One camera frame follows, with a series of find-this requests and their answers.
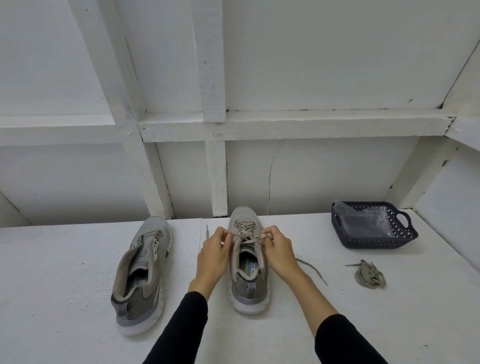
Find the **white table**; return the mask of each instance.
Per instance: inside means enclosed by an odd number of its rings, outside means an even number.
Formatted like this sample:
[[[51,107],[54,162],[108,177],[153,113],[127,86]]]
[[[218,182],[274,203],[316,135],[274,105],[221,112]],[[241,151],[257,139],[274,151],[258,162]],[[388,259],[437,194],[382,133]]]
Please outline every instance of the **white table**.
[[[349,250],[330,214],[260,217],[292,239],[328,300],[390,363],[478,363],[480,275],[414,212],[419,238],[396,250]],[[174,247],[164,269],[166,304],[150,331],[120,336],[110,292],[117,264],[141,222],[0,229],[0,363],[141,363],[195,275],[205,239],[227,218],[170,222]],[[385,290],[354,279],[363,258],[385,274]],[[273,272],[272,302],[249,317],[233,310],[225,275],[210,298],[197,363],[317,363],[293,294]]]

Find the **black sleeve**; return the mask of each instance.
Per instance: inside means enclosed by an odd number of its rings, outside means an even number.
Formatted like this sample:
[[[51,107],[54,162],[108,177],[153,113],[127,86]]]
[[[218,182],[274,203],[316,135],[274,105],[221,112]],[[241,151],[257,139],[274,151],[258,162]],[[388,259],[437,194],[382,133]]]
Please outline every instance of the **black sleeve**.
[[[322,364],[387,364],[343,315],[331,315],[318,327],[315,352]]]
[[[144,364],[194,363],[207,314],[206,299],[198,292],[187,293]]]

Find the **plastic bag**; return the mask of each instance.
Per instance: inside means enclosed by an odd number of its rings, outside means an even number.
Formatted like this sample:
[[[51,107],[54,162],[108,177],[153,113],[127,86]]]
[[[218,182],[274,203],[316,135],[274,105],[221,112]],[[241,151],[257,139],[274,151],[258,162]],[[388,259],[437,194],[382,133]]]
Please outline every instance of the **plastic bag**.
[[[335,201],[335,213],[343,229],[354,238],[393,238],[386,206],[375,206],[357,211],[341,201]]]

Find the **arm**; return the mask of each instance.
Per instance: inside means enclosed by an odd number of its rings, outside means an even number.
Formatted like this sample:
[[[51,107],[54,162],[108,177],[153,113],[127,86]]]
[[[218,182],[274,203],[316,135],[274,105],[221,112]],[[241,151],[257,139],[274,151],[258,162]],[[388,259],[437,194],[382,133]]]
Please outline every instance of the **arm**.
[[[290,287],[297,298],[310,331],[315,338],[315,352],[323,364],[386,363],[371,344],[327,301],[313,280],[301,270],[292,242],[276,226],[262,231],[272,234],[264,239],[268,263]]]
[[[197,258],[197,274],[144,364],[195,361],[208,319],[207,301],[227,269],[232,240],[227,230],[218,228],[204,242]]]

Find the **shoelace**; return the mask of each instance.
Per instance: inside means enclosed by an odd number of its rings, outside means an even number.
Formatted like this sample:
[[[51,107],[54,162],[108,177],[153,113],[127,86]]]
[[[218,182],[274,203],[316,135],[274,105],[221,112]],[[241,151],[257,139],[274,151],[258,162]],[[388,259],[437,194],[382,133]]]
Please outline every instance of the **shoelace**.
[[[363,287],[374,290],[378,286],[385,287],[387,284],[383,273],[372,262],[367,263],[362,259],[359,264],[347,264],[346,267],[359,267],[355,273],[355,279]]]
[[[228,231],[228,232],[230,234],[234,235],[234,236],[239,237],[239,238],[248,239],[248,240],[240,242],[240,244],[260,243],[261,245],[263,245],[264,239],[266,237],[268,237],[273,242],[273,235],[272,234],[260,234],[260,236],[255,236],[253,234],[253,229],[255,228],[255,223],[253,223],[251,221],[242,221],[242,220],[239,220],[237,222],[238,222],[237,228],[239,228],[240,234],[237,234],[237,233],[232,232],[232,231]],[[328,283],[324,280],[324,278],[322,277],[322,275],[320,274],[318,269],[315,268],[312,264],[310,264],[308,262],[305,262],[304,260],[301,260],[299,258],[295,258],[295,260],[299,263],[302,263],[302,264],[312,268],[318,274],[320,279],[326,285],[328,285]]]

